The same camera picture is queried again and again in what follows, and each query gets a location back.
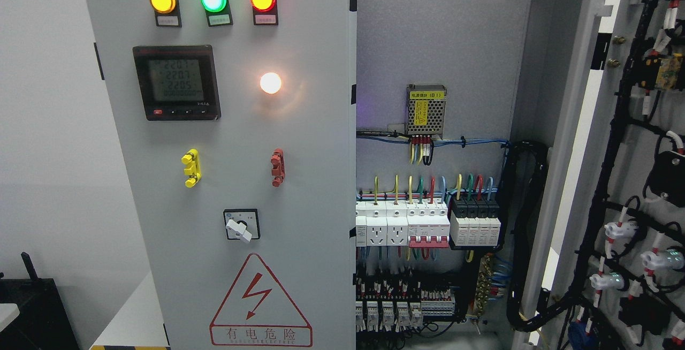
white wall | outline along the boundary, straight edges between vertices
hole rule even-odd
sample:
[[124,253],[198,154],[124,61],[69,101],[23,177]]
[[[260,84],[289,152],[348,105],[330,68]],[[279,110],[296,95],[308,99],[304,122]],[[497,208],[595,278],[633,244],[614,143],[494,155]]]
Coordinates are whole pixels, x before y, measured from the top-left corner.
[[0,270],[28,252],[88,348],[149,271],[85,0],[0,0]]

bolt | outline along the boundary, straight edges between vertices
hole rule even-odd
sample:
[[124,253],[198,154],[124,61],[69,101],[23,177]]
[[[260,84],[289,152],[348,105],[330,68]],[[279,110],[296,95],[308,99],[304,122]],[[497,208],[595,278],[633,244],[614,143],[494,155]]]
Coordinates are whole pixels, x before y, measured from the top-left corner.
[[606,65],[608,67],[619,67],[621,66],[621,62],[617,59],[608,59],[606,60]]

indicator light label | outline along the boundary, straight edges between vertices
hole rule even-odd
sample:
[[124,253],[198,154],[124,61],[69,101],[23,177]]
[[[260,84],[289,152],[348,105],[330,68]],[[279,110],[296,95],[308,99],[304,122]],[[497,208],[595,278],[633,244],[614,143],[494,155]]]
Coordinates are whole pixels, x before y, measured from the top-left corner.
[[428,100],[414,101],[414,125],[428,125]]
[[276,16],[260,14],[259,16],[255,16],[255,23],[256,24],[275,24],[276,23]]
[[231,16],[222,14],[220,16],[209,16],[210,25],[225,25],[231,23]]
[[410,100],[444,100],[445,92],[432,90],[415,90],[409,92]]
[[178,26],[177,16],[157,16],[157,24],[160,26]]

red wire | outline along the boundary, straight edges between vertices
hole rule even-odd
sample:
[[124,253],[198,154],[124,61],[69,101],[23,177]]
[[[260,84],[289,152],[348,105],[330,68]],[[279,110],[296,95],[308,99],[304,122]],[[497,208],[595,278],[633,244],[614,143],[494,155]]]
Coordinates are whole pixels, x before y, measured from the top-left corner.
[[[480,189],[476,189],[476,187],[478,186],[478,182],[480,182]],[[482,175],[482,174],[479,174],[479,175],[476,177],[475,183],[473,184],[473,190],[474,190],[474,191],[476,191],[476,190],[478,191],[478,192],[477,192],[478,195],[477,195],[476,199],[477,199],[478,201],[480,201],[481,198],[483,197],[483,175]]]
[[435,189],[435,176],[430,178],[430,201],[428,204],[433,204],[433,190]]

green wire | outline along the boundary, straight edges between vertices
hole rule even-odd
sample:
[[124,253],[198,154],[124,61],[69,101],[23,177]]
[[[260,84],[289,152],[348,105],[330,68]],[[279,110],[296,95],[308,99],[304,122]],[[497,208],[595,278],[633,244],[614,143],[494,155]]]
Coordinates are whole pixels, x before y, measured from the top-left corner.
[[469,174],[469,182],[467,182],[467,189],[469,190],[469,196],[467,196],[467,200],[470,201],[470,195],[473,190],[473,174]]

